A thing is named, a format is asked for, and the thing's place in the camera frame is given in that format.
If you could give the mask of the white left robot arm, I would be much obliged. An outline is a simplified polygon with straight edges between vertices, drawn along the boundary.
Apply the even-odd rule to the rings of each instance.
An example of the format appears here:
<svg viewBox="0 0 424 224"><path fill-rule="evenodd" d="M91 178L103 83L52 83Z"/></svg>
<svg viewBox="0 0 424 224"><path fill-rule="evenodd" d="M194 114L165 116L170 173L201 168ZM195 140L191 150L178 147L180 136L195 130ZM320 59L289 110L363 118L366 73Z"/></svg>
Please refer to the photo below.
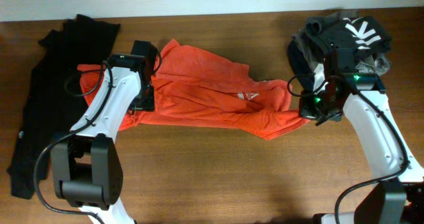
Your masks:
<svg viewBox="0 0 424 224"><path fill-rule="evenodd" d="M103 79L70 138L52 147L54 191L93 223L134 223L120 199L123 169L115 148L125 115L153 111L152 75L162 60L147 41L134 42L130 54L113 54L100 69Z"/></svg>

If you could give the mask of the orange t-shirt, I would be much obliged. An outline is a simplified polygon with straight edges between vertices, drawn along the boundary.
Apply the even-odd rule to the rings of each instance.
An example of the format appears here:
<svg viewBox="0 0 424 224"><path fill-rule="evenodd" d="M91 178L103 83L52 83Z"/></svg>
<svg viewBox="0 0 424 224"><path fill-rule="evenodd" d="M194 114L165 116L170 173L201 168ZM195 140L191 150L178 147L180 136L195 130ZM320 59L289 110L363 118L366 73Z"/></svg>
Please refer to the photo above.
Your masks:
<svg viewBox="0 0 424 224"><path fill-rule="evenodd" d="M308 122L291 109L284 80L256 82L248 65L176 40L161 57L152 77L155 110L126 114L121 130L139 124L216 127L272 140Z"/></svg>

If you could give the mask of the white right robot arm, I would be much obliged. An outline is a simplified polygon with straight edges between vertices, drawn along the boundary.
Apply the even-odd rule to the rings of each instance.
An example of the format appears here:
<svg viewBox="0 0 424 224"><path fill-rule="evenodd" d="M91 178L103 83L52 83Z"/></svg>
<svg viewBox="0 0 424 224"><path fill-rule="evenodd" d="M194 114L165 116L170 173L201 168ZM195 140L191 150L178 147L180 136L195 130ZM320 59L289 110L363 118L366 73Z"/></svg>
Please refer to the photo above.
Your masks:
<svg viewBox="0 0 424 224"><path fill-rule="evenodd" d="M314 223L422 223L423 167L415 159L390 111L376 74L361 74L354 54L336 48L325 55L323 83L300 95L299 116L317 125L346 117L356 132L372 179L337 198L332 213Z"/></svg>

